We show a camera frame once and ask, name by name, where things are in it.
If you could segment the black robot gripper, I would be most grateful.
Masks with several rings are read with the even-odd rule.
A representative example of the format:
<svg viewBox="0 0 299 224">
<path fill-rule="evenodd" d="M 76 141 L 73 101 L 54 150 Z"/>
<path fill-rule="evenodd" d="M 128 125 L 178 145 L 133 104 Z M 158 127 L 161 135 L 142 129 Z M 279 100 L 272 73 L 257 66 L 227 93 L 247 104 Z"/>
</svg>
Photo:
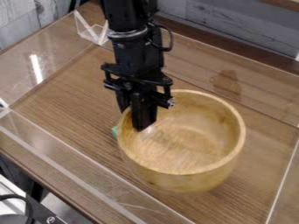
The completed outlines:
<svg viewBox="0 0 299 224">
<path fill-rule="evenodd" d="M 114 63 L 104 63 L 105 88 L 116 92 L 120 112 L 130 105 L 132 124 L 137 131 L 156 121 L 156 104 L 149 96 L 157 87 L 170 99 L 173 81 L 162 73 L 164 52 L 173 48 L 172 32 L 158 24 L 148 24 L 140 30 L 108 33 L 112 42 Z"/>
</svg>

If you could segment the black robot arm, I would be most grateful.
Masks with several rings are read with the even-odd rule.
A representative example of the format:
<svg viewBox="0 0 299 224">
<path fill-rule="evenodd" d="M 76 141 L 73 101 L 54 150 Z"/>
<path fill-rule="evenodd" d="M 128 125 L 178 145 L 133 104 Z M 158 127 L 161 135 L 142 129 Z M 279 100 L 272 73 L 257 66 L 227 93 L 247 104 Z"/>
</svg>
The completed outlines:
<svg viewBox="0 0 299 224">
<path fill-rule="evenodd" d="M 168 28 L 153 20 L 157 0 L 98 0 L 108 23 L 114 61 L 101 65 L 105 88 L 116 92 L 118 109 L 130 111 L 132 125 L 144 130 L 156 121 L 157 109 L 173 105 L 173 80 L 162 73 L 162 43 Z"/>
</svg>

